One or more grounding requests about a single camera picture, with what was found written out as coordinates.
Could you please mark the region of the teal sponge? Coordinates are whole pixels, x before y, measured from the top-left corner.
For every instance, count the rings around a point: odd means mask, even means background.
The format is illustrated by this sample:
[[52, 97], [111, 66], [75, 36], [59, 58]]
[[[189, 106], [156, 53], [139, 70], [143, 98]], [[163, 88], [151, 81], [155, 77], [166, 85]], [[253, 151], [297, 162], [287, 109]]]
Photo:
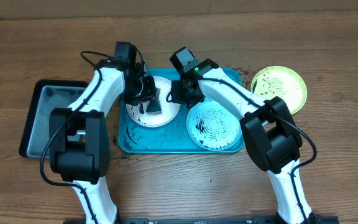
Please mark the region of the teal sponge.
[[147, 114], [162, 114], [162, 107], [160, 105], [159, 96], [160, 96], [160, 89], [156, 88], [155, 98], [150, 100], [149, 104], [147, 105], [146, 108]]

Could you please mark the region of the white speckled plate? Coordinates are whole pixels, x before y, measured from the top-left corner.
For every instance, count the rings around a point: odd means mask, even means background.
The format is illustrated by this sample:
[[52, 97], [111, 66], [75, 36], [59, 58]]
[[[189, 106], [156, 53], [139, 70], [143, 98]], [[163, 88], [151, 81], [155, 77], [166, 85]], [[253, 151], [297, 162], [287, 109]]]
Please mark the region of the white speckled plate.
[[169, 103], [166, 97], [171, 89], [171, 81], [164, 77], [154, 76], [155, 86], [158, 91], [158, 102], [161, 106], [159, 114], [146, 112], [149, 102], [145, 102], [136, 106], [126, 105], [129, 116], [137, 124], [148, 128], [157, 128], [168, 124], [174, 119], [180, 110], [180, 104]]

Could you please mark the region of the light blue speckled plate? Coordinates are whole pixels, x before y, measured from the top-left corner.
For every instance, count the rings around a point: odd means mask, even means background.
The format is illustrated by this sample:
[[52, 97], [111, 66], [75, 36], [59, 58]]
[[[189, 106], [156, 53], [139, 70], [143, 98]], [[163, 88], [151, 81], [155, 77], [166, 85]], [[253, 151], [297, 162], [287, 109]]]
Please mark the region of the light blue speckled plate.
[[238, 152], [244, 146], [239, 120], [209, 98], [189, 110], [186, 128], [193, 142], [210, 153]]

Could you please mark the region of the yellow speckled plate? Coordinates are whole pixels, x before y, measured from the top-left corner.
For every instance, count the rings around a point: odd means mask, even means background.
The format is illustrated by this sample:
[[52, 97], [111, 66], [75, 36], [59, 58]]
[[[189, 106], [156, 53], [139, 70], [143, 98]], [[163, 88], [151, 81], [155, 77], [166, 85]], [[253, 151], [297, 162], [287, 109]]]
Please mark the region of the yellow speckled plate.
[[285, 101], [291, 114], [299, 112], [306, 103], [307, 87], [294, 70], [283, 66], [265, 67], [252, 79], [250, 90], [256, 95]]

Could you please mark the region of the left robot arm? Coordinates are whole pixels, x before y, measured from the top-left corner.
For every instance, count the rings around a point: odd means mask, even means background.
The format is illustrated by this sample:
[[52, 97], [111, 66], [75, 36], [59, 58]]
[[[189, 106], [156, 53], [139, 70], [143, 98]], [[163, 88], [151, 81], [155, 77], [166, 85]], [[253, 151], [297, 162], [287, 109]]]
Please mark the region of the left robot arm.
[[145, 60], [105, 57], [93, 66], [94, 76], [80, 97], [67, 108], [55, 108], [49, 118], [49, 140], [42, 156], [60, 174], [54, 186], [71, 187], [85, 212], [85, 223], [118, 223], [118, 209], [106, 181], [110, 147], [106, 116], [114, 101], [124, 95], [138, 105], [155, 98], [154, 79], [146, 74]]

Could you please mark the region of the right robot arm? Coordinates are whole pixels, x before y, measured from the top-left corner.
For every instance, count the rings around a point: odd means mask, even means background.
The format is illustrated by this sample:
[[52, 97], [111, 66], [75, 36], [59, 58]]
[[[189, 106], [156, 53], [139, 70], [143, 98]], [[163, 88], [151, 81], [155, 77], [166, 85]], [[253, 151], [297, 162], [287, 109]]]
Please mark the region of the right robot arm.
[[310, 138], [295, 125], [283, 99], [265, 100], [231, 80], [214, 61], [192, 56], [170, 57], [180, 75], [169, 99], [174, 103], [198, 103], [211, 98], [239, 120], [246, 150], [254, 164], [268, 173], [277, 198], [280, 223], [312, 223], [299, 168], [302, 140]]

